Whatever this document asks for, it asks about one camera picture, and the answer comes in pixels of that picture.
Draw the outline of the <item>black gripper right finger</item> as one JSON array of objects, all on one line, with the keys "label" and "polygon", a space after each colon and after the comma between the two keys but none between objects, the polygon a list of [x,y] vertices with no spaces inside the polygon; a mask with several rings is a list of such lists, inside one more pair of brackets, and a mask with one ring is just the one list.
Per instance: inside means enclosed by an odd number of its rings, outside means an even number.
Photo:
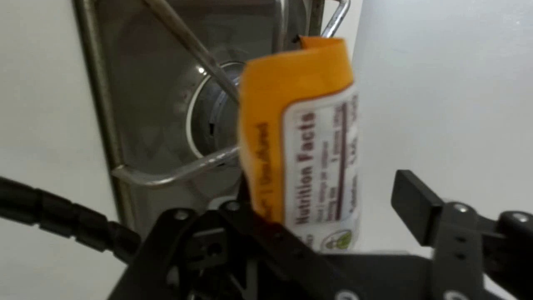
[{"label": "black gripper right finger", "polygon": [[497,220],[463,201],[445,201],[412,170],[395,173],[392,206],[430,260],[432,300],[498,300],[492,278],[517,300],[533,300],[533,215],[507,210]]}]

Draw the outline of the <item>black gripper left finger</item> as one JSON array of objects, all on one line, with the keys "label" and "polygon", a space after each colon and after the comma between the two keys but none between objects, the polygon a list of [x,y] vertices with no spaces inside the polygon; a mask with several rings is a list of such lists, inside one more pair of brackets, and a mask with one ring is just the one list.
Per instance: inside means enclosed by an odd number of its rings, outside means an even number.
[{"label": "black gripper left finger", "polygon": [[109,300],[367,300],[362,286],[243,198],[163,211]]}]

